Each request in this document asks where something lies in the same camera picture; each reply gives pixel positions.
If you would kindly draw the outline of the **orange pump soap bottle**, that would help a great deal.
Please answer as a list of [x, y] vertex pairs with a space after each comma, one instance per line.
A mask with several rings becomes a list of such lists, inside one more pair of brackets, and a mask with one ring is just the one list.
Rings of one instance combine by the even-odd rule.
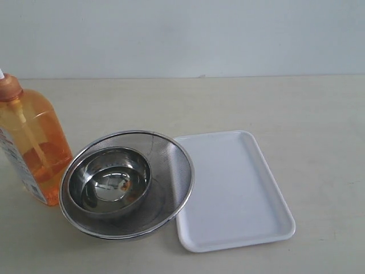
[[72, 152], [51, 102], [1, 73], [1, 147], [25, 188], [47, 206], [59, 202], [59, 185]]

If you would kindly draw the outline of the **white rectangular plastic tray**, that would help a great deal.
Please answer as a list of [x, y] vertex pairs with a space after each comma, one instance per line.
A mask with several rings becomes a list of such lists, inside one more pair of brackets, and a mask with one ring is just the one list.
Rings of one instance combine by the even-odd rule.
[[254, 136], [243, 130], [179, 136], [194, 186], [177, 216], [182, 246], [212, 252], [287, 240], [295, 221]]

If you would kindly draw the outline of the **small stainless steel bowl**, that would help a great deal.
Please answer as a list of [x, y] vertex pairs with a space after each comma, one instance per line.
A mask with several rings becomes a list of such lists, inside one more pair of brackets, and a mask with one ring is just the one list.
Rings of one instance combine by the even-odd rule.
[[151, 188], [147, 158], [129, 147], [102, 148], [82, 156], [68, 176], [72, 203], [93, 219], [113, 219], [138, 209]]

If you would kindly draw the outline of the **steel mesh colander basket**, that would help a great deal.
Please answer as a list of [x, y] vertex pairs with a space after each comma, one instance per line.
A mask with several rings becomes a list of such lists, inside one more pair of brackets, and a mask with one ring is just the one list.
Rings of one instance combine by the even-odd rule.
[[[67, 194], [68, 176], [82, 157], [102, 148], [129, 147], [142, 153], [152, 169], [152, 184], [141, 206], [113, 219], [93, 219], [76, 208]], [[194, 185], [194, 166], [175, 140], [146, 130], [120, 131], [103, 136], [83, 148], [67, 167], [59, 190], [64, 217], [79, 231], [107, 240], [129, 240], [149, 235], [174, 219], [186, 205]]]

